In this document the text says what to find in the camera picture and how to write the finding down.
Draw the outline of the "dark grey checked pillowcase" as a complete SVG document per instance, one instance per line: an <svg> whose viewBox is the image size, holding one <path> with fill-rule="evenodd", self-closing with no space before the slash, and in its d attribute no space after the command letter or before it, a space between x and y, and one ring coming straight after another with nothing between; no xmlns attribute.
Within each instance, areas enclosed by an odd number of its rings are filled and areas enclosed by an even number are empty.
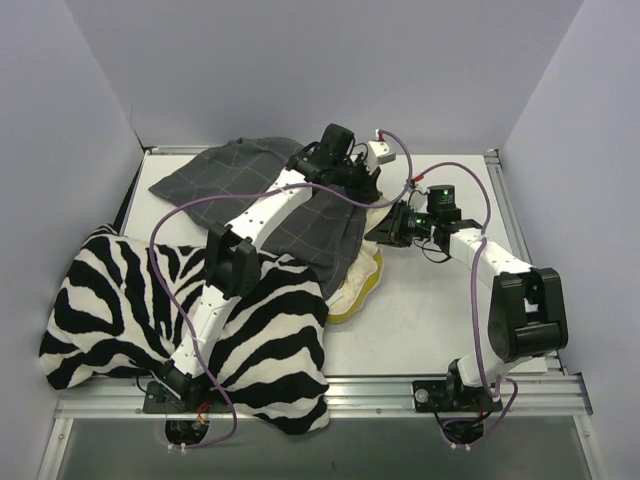
<svg viewBox="0 0 640 480"><path fill-rule="evenodd" d="M284 137L231 140L197 154L149 191L174 206L213 195L262 193L301 149L299 142ZM340 288L360 251L365 223L363 209L316 190L273 231L262 250L303 262L328 299Z"/></svg>

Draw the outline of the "white pillow with yellow edge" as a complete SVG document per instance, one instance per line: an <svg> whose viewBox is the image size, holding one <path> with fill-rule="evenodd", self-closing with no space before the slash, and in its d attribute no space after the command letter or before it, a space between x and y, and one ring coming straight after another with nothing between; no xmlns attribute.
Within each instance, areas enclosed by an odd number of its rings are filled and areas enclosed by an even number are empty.
<svg viewBox="0 0 640 480"><path fill-rule="evenodd" d="M329 324L341 324L353 317L363 306L367 296L377 288L384 269L380 246L366 240L365 235L373 231L391 211L390 206L379 208L387 202L382 197L373 209L355 208L344 233L339 266L346 261L346 271L341 282L326 301Z"/></svg>

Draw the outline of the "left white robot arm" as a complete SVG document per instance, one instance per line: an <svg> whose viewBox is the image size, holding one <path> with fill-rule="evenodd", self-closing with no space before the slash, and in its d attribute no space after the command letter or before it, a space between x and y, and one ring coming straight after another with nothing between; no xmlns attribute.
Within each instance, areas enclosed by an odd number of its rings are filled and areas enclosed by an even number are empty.
<svg viewBox="0 0 640 480"><path fill-rule="evenodd" d="M377 179L381 165L396 155L382 130L353 160L354 134L329 125L318 142L295 150L282 164L267 190L249 195L252 204L228 223L208 230L205 283L194 315L184 315L188 329L175 353L156 375L167 400L180 411L196 408L202 399L197 378L208 373L203 356L219 341L233 308L251 294L260 280L258 251L292 212L324 191L362 210L378 210Z"/></svg>

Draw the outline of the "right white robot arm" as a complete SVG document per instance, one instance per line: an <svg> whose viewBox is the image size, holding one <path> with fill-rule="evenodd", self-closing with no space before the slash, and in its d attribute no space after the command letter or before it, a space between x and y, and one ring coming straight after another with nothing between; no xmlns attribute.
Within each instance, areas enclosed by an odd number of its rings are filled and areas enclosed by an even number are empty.
<svg viewBox="0 0 640 480"><path fill-rule="evenodd" d="M434 185L422 194L425 211L400 200L365 237L396 248L431 241L447 259L468 267L472 302L480 284L490 289L487 318L480 318L477 305L471 307L474 350L451 362L443 385L446 402L465 409L477 400L479 388L496 397L513 368L567 346L562 281L555 269L517 258L489 240L483 224L464 218L453 185Z"/></svg>

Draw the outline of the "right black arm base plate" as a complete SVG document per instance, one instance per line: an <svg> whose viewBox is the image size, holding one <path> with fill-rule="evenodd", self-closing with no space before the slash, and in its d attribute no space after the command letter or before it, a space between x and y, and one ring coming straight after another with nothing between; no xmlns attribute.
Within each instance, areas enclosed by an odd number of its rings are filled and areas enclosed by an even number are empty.
<svg viewBox="0 0 640 480"><path fill-rule="evenodd" d="M482 387L468 387L445 379L412 382L414 409L422 413L489 413L503 410Z"/></svg>

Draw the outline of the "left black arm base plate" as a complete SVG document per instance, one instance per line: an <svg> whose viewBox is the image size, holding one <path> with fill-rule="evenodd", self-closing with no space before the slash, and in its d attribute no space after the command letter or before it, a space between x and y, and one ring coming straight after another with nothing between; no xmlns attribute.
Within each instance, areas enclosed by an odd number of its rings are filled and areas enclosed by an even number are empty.
<svg viewBox="0 0 640 480"><path fill-rule="evenodd" d="M146 386L146 395L142 406L146 414L196 414L230 413L230 407L217 390L207 390L197 384L188 393L185 400L179 399L157 381Z"/></svg>

